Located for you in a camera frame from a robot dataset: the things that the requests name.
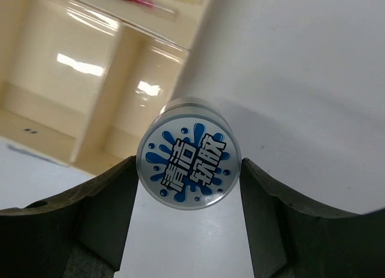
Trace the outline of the blue slime jar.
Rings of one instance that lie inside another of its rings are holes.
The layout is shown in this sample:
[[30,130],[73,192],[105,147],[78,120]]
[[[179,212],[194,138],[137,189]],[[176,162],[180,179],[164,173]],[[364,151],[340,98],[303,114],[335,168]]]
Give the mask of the blue slime jar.
[[147,192],[183,211],[205,209],[224,199],[239,179],[241,161],[229,124],[197,97],[166,104],[136,154],[138,177]]

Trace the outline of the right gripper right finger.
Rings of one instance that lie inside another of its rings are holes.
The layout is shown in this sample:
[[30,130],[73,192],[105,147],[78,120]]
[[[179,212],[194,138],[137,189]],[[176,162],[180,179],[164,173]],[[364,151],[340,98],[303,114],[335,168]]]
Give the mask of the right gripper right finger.
[[248,158],[239,177],[255,277],[383,277],[384,211],[354,214],[286,186]]

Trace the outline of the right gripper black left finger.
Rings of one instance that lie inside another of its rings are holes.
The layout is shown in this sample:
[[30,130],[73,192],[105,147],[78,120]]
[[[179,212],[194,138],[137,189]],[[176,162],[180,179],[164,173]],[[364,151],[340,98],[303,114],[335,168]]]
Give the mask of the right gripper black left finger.
[[1,211],[2,277],[113,277],[138,174],[134,157],[55,196]]

